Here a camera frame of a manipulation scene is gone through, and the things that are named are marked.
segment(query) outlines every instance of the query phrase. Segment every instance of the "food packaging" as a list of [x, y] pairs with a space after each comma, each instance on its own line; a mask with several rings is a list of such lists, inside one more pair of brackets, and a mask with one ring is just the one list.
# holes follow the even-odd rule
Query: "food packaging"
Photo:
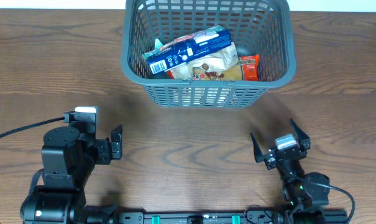
[[258, 81], [257, 67], [259, 63], [259, 55], [239, 57], [236, 65], [229, 70], [223, 72], [212, 72], [208, 70], [208, 65], [205, 63], [200, 67], [193, 68], [193, 80], [247, 80]]
[[230, 46], [224, 49], [167, 70], [167, 75], [170, 78], [187, 80], [192, 78], [193, 68], [195, 67], [205, 66], [207, 72], [219, 73], [232, 68], [238, 60], [236, 47], [232, 42]]
[[153, 75], [217, 52], [231, 45], [231, 35], [222, 26], [214, 26], [179, 37], [158, 49], [144, 53]]

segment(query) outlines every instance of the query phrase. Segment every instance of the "gray plastic basket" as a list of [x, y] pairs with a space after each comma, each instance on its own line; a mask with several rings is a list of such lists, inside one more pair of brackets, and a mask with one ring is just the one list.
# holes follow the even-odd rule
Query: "gray plastic basket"
[[[260, 54], [259, 80], [152, 79], [142, 54], [185, 34], [221, 25], [238, 54]], [[268, 88], [286, 85], [296, 71], [290, 10], [285, 0], [127, 0], [121, 68], [162, 106], [242, 108]]]

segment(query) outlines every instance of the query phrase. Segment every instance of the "wood grain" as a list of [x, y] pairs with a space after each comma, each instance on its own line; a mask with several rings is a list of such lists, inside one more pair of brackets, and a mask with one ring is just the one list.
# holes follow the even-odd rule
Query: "wood grain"
[[[124, 155], [96, 167], [88, 204], [243, 210], [283, 202], [277, 171], [254, 162], [249, 133], [270, 144], [294, 118], [313, 140], [305, 171], [352, 193], [352, 223], [376, 223], [376, 14], [292, 19], [298, 70], [290, 84], [243, 110], [176, 110], [153, 104], [122, 74], [124, 11], [0, 10], [0, 133], [97, 105], [99, 137], [124, 125]], [[21, 222], [30, 177], [42, 168], [42, 136], [61, 125], [0, 140], [0, 222]], [[350, 209], [342, 194], [329, 199]]]

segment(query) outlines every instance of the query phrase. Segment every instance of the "black cable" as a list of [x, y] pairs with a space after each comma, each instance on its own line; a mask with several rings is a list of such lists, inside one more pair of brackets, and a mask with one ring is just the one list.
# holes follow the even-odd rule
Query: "black cable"
[[39, 182], [39, 179], [40, 179], [41, 175], [43, 174], [43, 172], [44, 172], [44, 169], [40, 169], [32, 177], [32, 181], [30, 182], [29, 193], [27, 194], [27, 197], [25, 198], [25, 200], [24, 200], [24, 202], [22, 203], [22, 206], [21, 206], [21, 217], [23, 216], [22, 211], [25, 207], [25, 204], [26, 204], [27, 200], [30, 198], [29, 196], [31, 196], [32, 193], [34, 192], [34, 189], [36, 188], [37, 183]]
[[244, 218], [247, 219], [248, 222], [252, 223], [252, 224], [257, 224], [255, 222], [252, 222], [248, 217], [247, 217], [247, 210], [253, 206], [256, 206], [256, 207], [259, 207], [261, 208], [261, 210], [264, 212], [264, 214], [266, 214], [266, 216], [268, 216], [268, 218], [271, 220], [271, 222], [273, 221], [272, 217], [265, 211], [264, 208], [262, 208], [260, 205], [249, 205], [245, 210], [244, 210]]
[[344, 193], [345, 195], [347, 195], [349, 197], [349, 199], [351, 200], [351, 203], [352, 203], [352, 208], [351, 208], [351, 212], [348, 216], [348, 219], [346, 220], [346, 223], [349, 223], [351, 220], [352, 220], [352, 217], [354, 216], [354, 213], [355, 213], [355, 199], [353, 198], [353, 196], [346, 190], [344, 189], [341, 189], [339, 187], [335, 187], [335, 186], [332, 186], [332, 185], [328, 185], [328, 184], [320, 184], [320, 183], [316, 183], [316, 182], [312, 182], [310, 180], [305, 180], [304, 178], [301, 178], [301, 177], [298, 177], [296, 176], [295, 174], [291, 174], [289, 172], [287, 172], [283, 166], [279, 166], [277, 164], [277, 167], [283, 171], [283, 173], [285, 173], [287, 176], [291, 177], [291, 178], [294, 178], [296, 180], [299, 180], [299, 181], [302, 181], [302, 182], [306, 182], [306, 183], [309, 183], [309, 184], [313, 184], [313, 185], [317, 185], [317, 186], [320, 186], [320, 187], [324, 187], [324, 188], [327, 188], [327, 189], [332, 189], [332, 190], [337, 190], [338, 192], [341, 192], [341, 193]]
[[55, 121], [61, 121], [61, 120], [63, 120], [63, 117], [61, 117], [61, 118], [54, 118], [54, 119], [50, 119], [48, 121], [42, 121], [42, 122], [39, 122], [39, 123], [31, 124], [31, 125], [24, 126], [24, 127], [17, 128], [17, 129], [13, 129], [13, 130], [10, 130], [10, 131], [6, 131], [5, 133], [0, 134], [0, 139], [2, 137], [7, 136], [7, 135], [14, 134], [14, 133], [16, 133], [18, 131], [23, 131], [23, 130], [26, 130], [26, 129], [29, 129], [29, 128], [35, 128], [35, 127], [41, 126], [43, 124], [48, 124], [48, 123], [52, 123], [52, 122], [55, 122]]

